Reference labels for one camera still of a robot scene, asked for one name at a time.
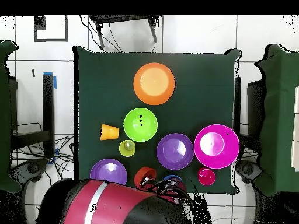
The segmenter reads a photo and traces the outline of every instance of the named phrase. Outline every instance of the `floor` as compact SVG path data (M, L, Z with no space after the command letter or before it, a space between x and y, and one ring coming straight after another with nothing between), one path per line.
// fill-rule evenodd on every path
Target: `floor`
M82 22L89 27L88 17ZM46 29L37 31L38 39L64 39L65 17L46 16ZM18 124L41 123L41 77L44 72L52 72L57 78L54 89L55 139L73 135L73 53L72 46L84 46L92 51L100 51L93 40L99 43L98 35L81 23L79 16L68 16L68 42L34 42L33 16L0 16L0 40L12 40L19 46L9 55L7 66L12 76L19 82ZM248 123L248 100L246 88L249 82L262 78L253 64L261 60L265 47L279 43L288 50L299 49L298 15L164 15L159 18L154 41L147 20L112 23L111 31L120 48L124 51L154 51L156 53L225 53L228 49L242 50L239 75L241 89L241 132L246 134ZM104 24L103 35L115 44ZM106 51L116 49L104 40ZM38 131L38 125L19 126L18 132ZM66 145L63 152L71 155ZM13 166L27 159L19 151L14 153ZM73 177L72 164L64 177ZM57 181L57 171L47 165L51 182ZM206 195L213 224L252 224L255 214L255 197L251 185L244 184L236 175L235 185L240 189L237 195ZM30 182L26 193L26 213L29 224L35 224L38 208L50 186L44 174L37 183Z

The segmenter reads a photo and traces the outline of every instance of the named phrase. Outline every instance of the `small pink cup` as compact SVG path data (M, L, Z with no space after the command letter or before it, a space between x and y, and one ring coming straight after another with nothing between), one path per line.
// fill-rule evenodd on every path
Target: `small pink cup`
M216 175L211 169L202 167L199 170L199 182L204 186L211 186L216 180Z

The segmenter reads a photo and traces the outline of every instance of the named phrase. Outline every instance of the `magenta bowl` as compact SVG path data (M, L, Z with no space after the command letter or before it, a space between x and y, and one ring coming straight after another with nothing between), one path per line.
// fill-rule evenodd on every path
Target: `magenta bowl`
M211 186L216 180L216 175L211 169L202 167L199 170L199 182L204 186Z
M223 169L237 158L239 139L236 133L225 125L209 125L197 134L194 152L205 167Z

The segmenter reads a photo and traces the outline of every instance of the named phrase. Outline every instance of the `yellow-green cup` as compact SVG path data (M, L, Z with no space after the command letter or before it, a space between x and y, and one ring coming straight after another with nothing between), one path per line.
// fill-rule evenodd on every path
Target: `yellow-green cup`
M119 145L119 152L124 157L132 156L136 151L135 143L132 140L124 140Z

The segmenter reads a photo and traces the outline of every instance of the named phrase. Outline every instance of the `floor tile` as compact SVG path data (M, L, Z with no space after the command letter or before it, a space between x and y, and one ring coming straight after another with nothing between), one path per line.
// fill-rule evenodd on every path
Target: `floor tile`
M228 205L232 204L232 196L227 194L205 194L207 205Z
M57 81L57 88L54 89L54 132L73 133L73 62L17 61L16 70L19 83L18 124L43 123L43 74L52 72Z
M27 224L36 224L35 220L39 215L39 210L36 207L40 208L40 206L36 205L25 205Z
M9 75L10 75L10 76L16 76L16 72L15 72L15 68L16 68L16 66L15 66L15 62L14 62L14 61L7 61L7 62L6 62L6 66L7 66L8 70L9 70Z
M92 51L101 51L93 39L100 45L99 36L95 32L95 24L90 21L92 35L89 34L89 49ZM125 53L129 51L152 51L160 53L162 51L162 17L159 18L159 24L156 24L155 34L157 43L155 46L154 38L152 37L151 29L148 24L148 19L143 20L130 20L127 22L115 22L110 24L112 34L120 46L121 50ZM109 24L104 23L102 34L104 38L109 40L114 46L118 48L111 35ZM108 41L103 38L105 51L117 51Z
M232 213L232 224L253 224L255 219L255 207L235 207Z
M299 50L299 15L238 15L237 48L241 61L261 60L268 44Z
M299 169L299 141L292 142L291 166Z
M236 15L165 15L163 52L223 54L235 48L236 19Z
M67 144L62 147L64 140L59 140L59 139L65 138L65 137L70 138L72 136L66 136L66 135L55 135L54 136L55 143L56 143L55 148L61 149L58 152L60 155L71 156L72 153L69 149L69 145L70 145L70 143L73 143L73 139L68 141ZM29 153L28 148L23 148L22 150L26 153ZM41 152L37 148L31 148L31 150L34 154ZM22 152L18 153L18 157L19 157L19 159L35 158L32 155L24 155L24 154L22 154ZM55 164L47 164L47 167L46 167L46 172L48 173L48 175L51 178L52 185L55 182L57 182L58 180L61 180L61 177L58 176L57 171L59 171L59 173L62 175L62 177L64 179L66 179L66 178L74 179L74 164L73 163L67 163L67 162L64 163L64 161L60 158L56 158L55 162L56 162L56 164L58 164L57 170L56 170ZM50 188L50 179L47 176L47 174L43 173L41 176L41 180L39 180L38 182L35 182L35 183L34 182L29 183L28 188L26 190L26 194L25 194L25 204L41 204L41 201L43 200L43 197L49 188Z
M299 113L299 86L295 90L295 106L294 113Z
M231 206L227 207L215 207L208 206L210 211L212 224L231 224Z
M248 96L247 88L249 82L262 79L262 74L253 63L239 63L239 76L241 77L241 113L240 123L248 124Z
M46 26L53 26L54 20L54 17L46 16ZM82 20L87 25L87 16L82 16ZM65 31L62 23L57 23L55 28L58 34ZM47 28L37 32L38 35L43 33L41 37L50 37L52 31L50 28L47 35ZM72 46L88 46L88 29L82 25L78 15L68 15L68 42L34 42L33 16L16 16L16 44L19 46L17 60L73 60Z
M13 16L0 16L0 41L15 41L15 18ZM15 52L8 56L8 60L15 59Z
M293 140L299 142L299 113L294 114Z
M236 174L235 185L239 188L240 192L233 196L234 206L255 206L255 192L252 184L245 184L241 176Z

